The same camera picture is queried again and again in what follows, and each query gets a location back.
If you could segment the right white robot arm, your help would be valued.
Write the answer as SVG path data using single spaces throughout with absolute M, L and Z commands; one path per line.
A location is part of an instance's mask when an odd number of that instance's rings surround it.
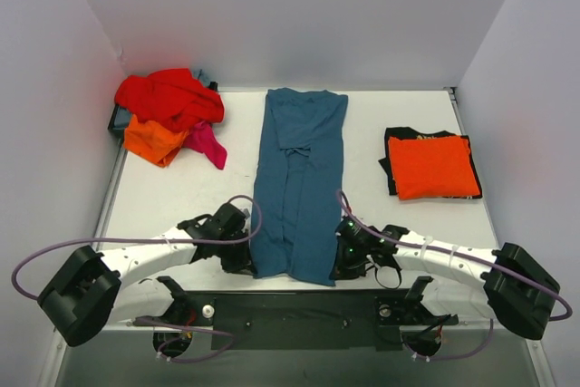
M 335 233 L 335 280 L 363 276 L 369 264 L 432 278 L 427 292 L 419 291 L 404 301 L 405 314 L 415 323 L 452 314 L 497 320 L 529 340 L 544 336 L 560 285 L 519 245 L 464 247 L 406 227 L 364 227 L 348 217 Z

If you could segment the teal blue t shirt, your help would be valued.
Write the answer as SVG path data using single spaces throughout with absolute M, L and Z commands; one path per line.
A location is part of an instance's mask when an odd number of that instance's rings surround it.
M 262 214 L 250 241 L 256 277 L 334 285 L 347 107 L 347 96 L 328 91 L 267 92 L 253 192 Z

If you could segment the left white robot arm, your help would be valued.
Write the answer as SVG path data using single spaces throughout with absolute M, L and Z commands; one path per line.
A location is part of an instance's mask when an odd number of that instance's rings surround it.
M 210 326 L 213 301 L 197 301 L 165 276 L 217 256 L 224 270 L 239 271 L 248 262 L 250 214 L 232 203 L 215 214 L 178 223 L 149 244 L 95 251 L 79 247 L 39 294 L 37 304 L 70 346 L 84 344 L 106 325 L 143 324 L 151 318 L 166 325 Z

